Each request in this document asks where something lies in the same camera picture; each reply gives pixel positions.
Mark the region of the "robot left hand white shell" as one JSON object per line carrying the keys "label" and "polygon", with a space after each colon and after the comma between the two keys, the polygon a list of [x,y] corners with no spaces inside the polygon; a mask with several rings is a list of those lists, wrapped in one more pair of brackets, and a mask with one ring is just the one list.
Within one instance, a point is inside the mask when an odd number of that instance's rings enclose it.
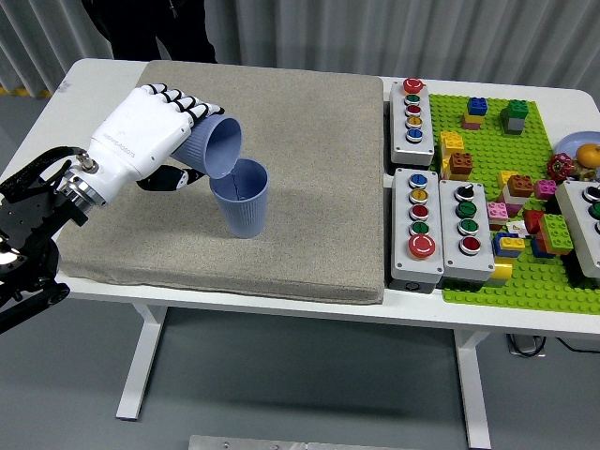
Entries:
{"label": "robot left hand white shell", "polygon": [[154,173],[197,123],[223,113],[164,83],[136,87],[93,133],[88,155],[98,169],[82,179],[101,204],[111,203],[125,185]]}

